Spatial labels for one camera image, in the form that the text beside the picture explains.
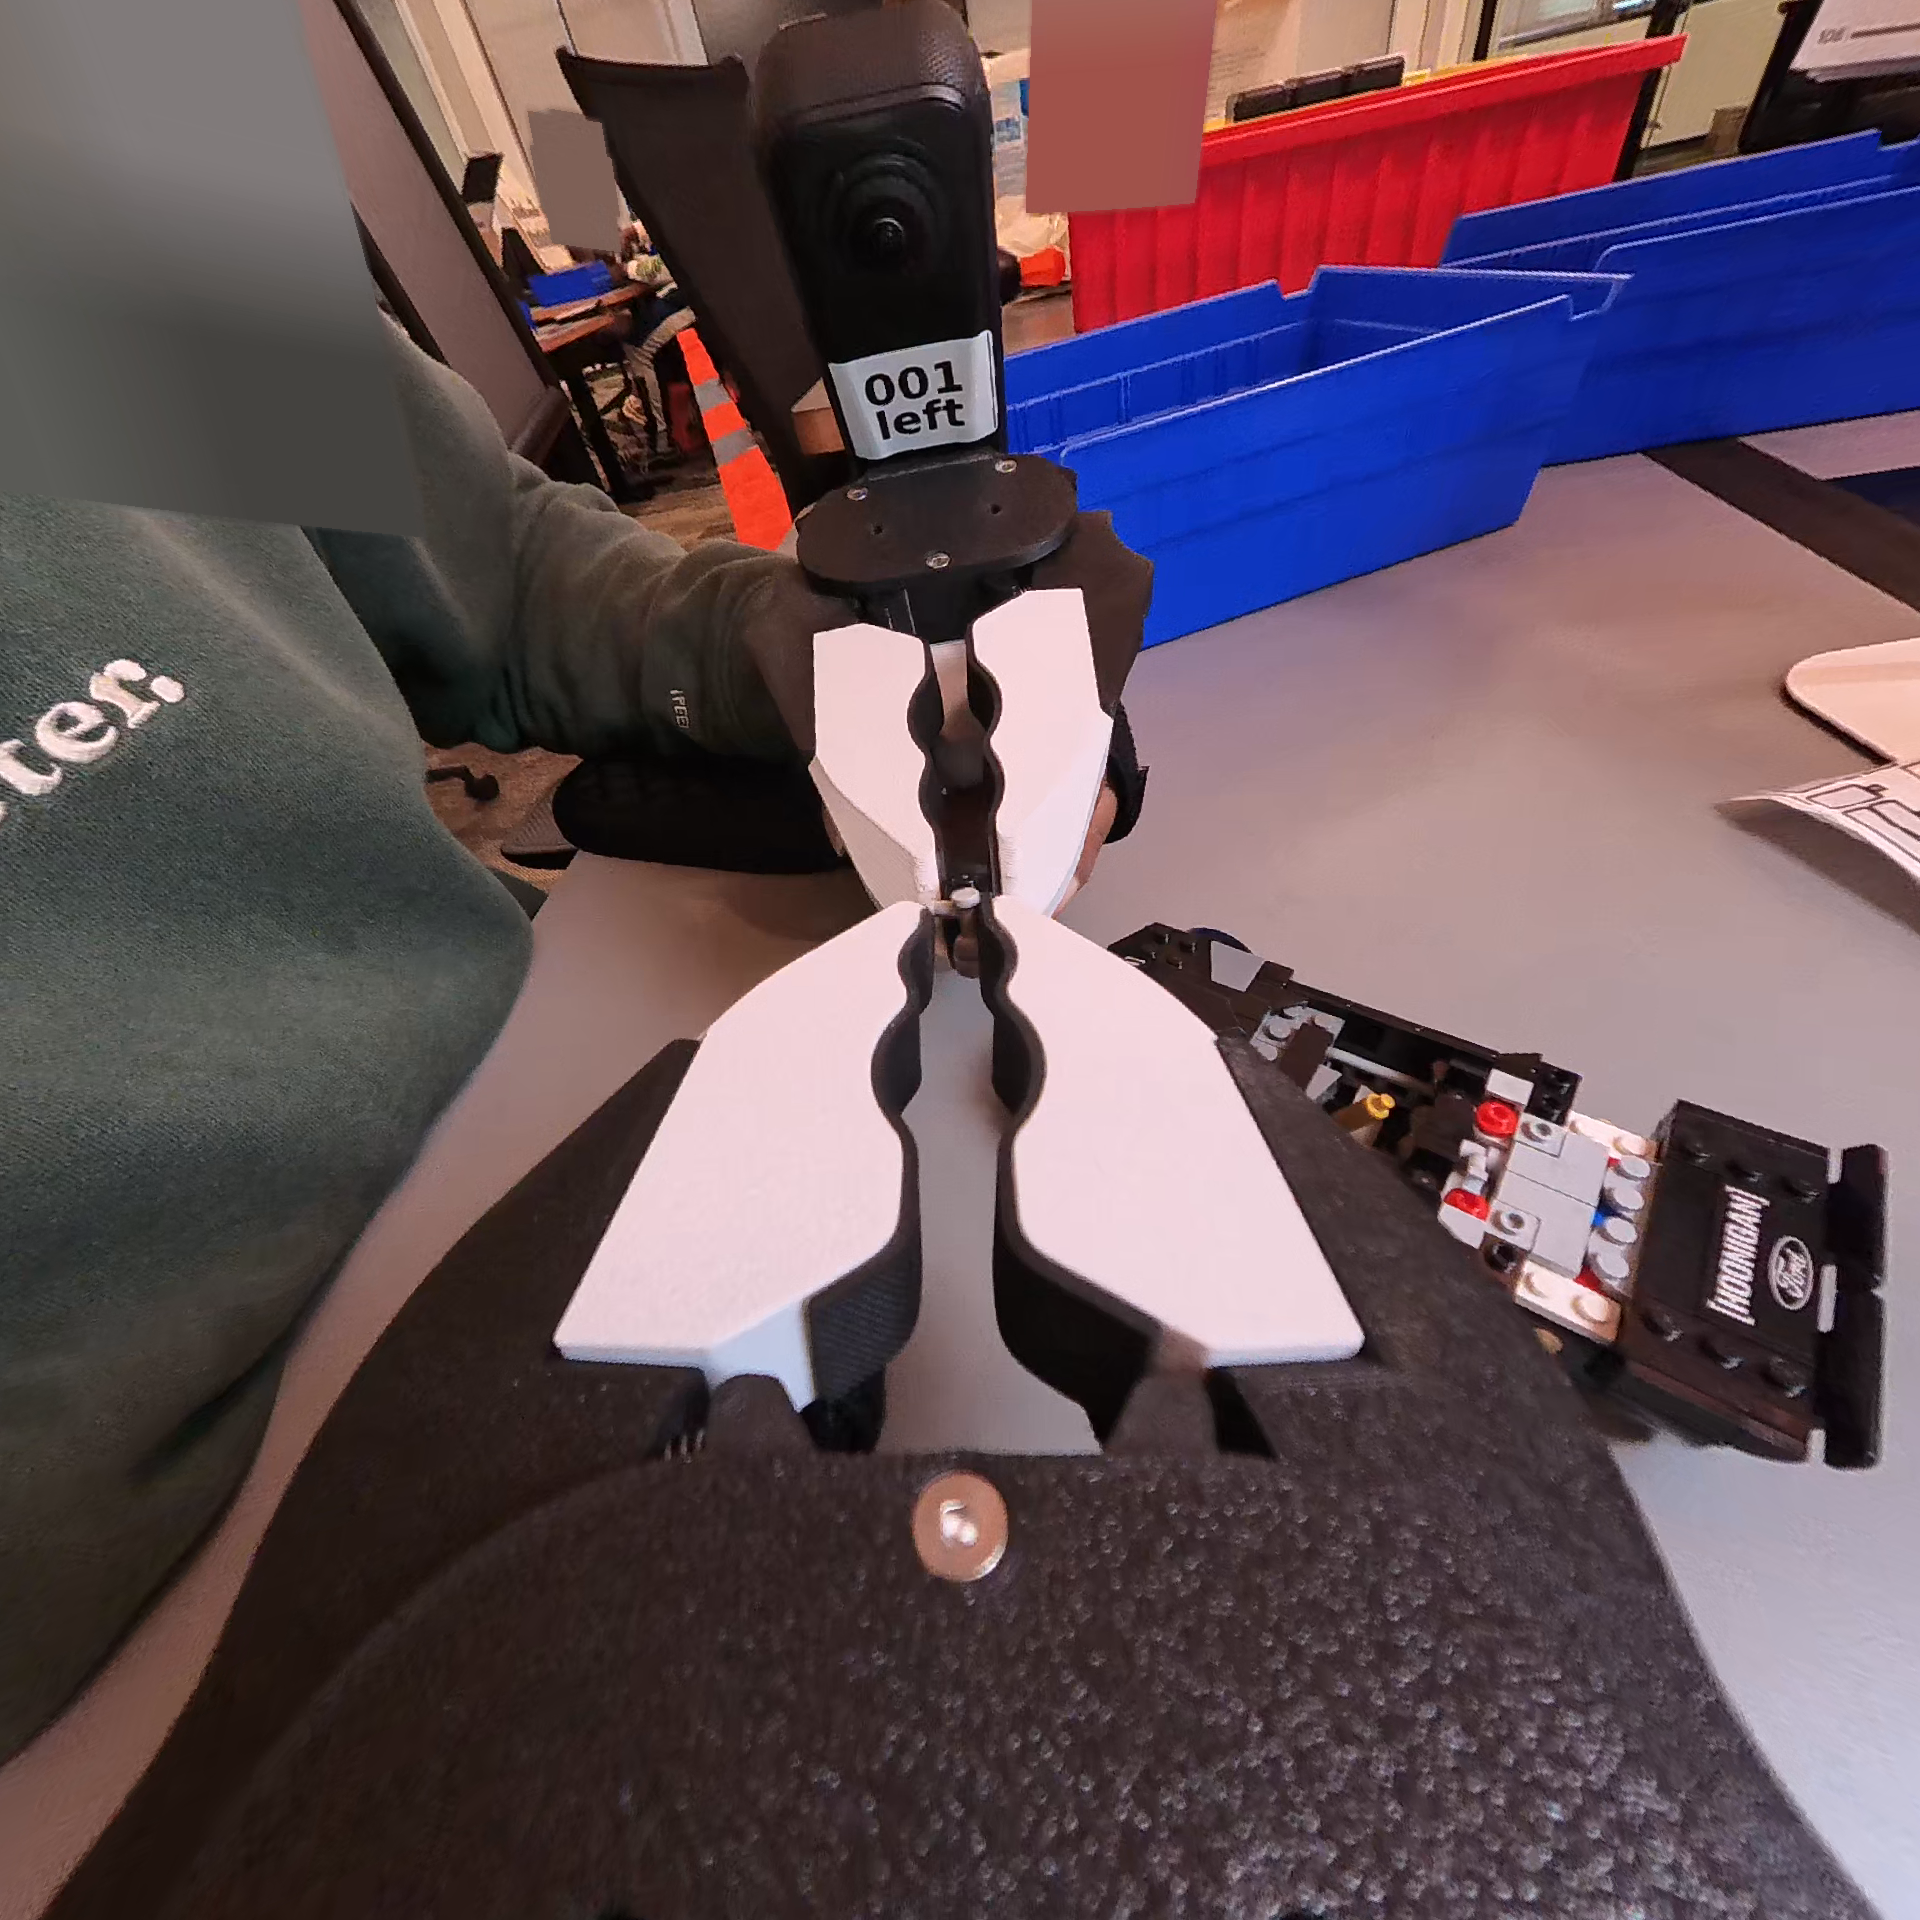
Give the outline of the black office chair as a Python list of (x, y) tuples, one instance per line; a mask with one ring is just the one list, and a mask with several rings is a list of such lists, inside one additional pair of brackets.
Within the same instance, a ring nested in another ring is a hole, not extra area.
[(760, 175), (744, 62), (596, 60), (567, 48), (557, 62), (772, 466), (803, 483), (810, 454), (794, 404), (825, 366)]

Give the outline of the person's left forearm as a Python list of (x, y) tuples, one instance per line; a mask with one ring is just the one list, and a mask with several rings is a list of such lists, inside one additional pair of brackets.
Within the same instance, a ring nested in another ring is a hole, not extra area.
[(425, 529), (312, 539), (431, 744), (812, 756), (812, 641), (845, 611), (793, 557), (685, 548), (549, 477), (469, 382), (388, 344)]

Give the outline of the black lego car model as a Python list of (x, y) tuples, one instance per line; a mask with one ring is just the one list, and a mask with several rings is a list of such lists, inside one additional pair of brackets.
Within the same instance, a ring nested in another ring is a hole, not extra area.
[(1840, 1471), (1884, 1450), (1889, 1158), (1581, 1075), (1302, 980), (1211, 926), (1113, 946), (1383, 1156), (1576, 1386), (1703, 1445)]

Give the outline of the black mesh pad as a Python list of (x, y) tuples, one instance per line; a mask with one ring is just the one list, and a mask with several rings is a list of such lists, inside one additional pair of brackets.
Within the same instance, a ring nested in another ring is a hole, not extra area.
[(804, 758), (646, 750), (585, 758), (550, 802), (595, 856), (746, 875), (847, 872)]

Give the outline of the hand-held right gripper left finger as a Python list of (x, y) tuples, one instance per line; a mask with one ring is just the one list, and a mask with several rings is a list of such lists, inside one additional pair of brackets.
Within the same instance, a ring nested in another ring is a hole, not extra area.
[(557, 1326), (575, 1361), (875, 1377), (923, 1298), (925, 911), (893, 904), (709, 1026)]

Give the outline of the red plastic bin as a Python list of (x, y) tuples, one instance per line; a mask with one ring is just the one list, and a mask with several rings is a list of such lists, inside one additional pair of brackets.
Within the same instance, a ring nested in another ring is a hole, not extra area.
[(1076, 334), (1322, 266), (1434, 268), (1461, 216), (1615, 179), (1683, 33), (1495, 60), (1208, 131), (1190, 203), (1069, 218)]

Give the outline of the white sticker sheet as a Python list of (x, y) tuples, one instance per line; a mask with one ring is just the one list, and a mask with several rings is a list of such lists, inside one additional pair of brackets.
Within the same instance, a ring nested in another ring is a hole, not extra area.
[(1869, 869), (1918, 887), (1918, 764), (1764, 787), (1720, 802), (1741, 827), (1784, 840), (1791, 852), (1848, 879)]

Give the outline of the white tray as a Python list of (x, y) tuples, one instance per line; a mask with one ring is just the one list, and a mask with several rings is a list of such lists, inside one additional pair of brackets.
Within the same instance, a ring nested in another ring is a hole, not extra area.
[(1918, 764), (1916, 636), (1813, 653), (1789, 668), (1786, 697), (1880, 762)]

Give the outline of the person's green sweatshirt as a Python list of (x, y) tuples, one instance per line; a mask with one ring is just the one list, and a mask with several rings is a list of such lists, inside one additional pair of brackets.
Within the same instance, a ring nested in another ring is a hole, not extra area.
[(249, 1475), (287, 1347), (516, 1001), (437, 819), (416, 539), (4, 498), (4, 1758)]

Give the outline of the orange traffic cone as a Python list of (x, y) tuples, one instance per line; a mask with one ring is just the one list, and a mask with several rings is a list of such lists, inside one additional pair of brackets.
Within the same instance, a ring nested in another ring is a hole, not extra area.
[(794, 533), (784, 485), (694, 324), (678, 334), (687, 376), (732, 516), (732, 536), (767, 551)]

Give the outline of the person's left hand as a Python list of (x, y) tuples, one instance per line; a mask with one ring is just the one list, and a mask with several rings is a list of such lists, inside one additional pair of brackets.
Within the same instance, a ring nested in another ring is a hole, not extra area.
[(1065, 567), (1066, 585), (1081, 589), (1085, 599), (1099, 697), (1113, 721), (1106, 774), (1083, 858), (1083, 872), (1093, 872), (1099, 852), (1141, 823), (1146, 796), (1146, 767), (1125, 692), (1145, 648), (1155, 564), (1120, 537), (1111, 512), (1095, 510), (1076, 516)]

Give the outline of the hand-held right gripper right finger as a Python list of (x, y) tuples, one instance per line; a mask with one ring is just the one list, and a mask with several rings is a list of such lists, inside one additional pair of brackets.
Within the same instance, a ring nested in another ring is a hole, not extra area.
[(1148, 1361), (1345, 1361), (1365, 1332), (1213, 1027), (1021, 899), (992, 901), (1013, 1129), (999, 1226), (1019, 1276)]

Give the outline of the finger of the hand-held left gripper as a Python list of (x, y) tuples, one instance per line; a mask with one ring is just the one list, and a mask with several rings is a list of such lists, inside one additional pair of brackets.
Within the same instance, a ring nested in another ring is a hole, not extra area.
[(987, 827), (987, 892), (1058, 907), (1078, 881), (1102, 793), (1102, 699), (1081, 587), (1030, 587), (972, 624), (982, 720), (969, 799)]
[(947, 712), (921, 636), (851, 624), (812, 639), (810, 777), (828, 826), (878, 906), (949, 907), (933, 740)]

